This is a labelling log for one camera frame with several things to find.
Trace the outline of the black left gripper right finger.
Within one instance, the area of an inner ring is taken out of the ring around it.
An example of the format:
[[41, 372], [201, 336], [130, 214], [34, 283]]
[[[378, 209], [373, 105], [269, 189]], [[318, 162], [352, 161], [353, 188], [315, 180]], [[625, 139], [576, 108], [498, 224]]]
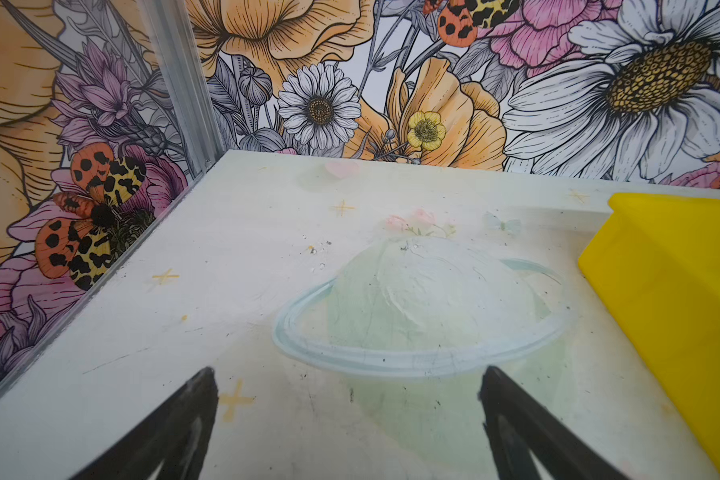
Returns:
[[538, 479], [537, 463], [554, 479], [627, 478], [500, 368], [487, 368], [478, 398], [501, 479]]

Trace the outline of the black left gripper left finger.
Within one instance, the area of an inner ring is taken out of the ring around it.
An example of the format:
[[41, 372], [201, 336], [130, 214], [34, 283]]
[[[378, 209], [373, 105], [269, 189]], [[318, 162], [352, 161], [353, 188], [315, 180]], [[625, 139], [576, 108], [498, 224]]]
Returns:
[[219, 392], [205, 367], [75, 479], [197, 479], [215, 424]]

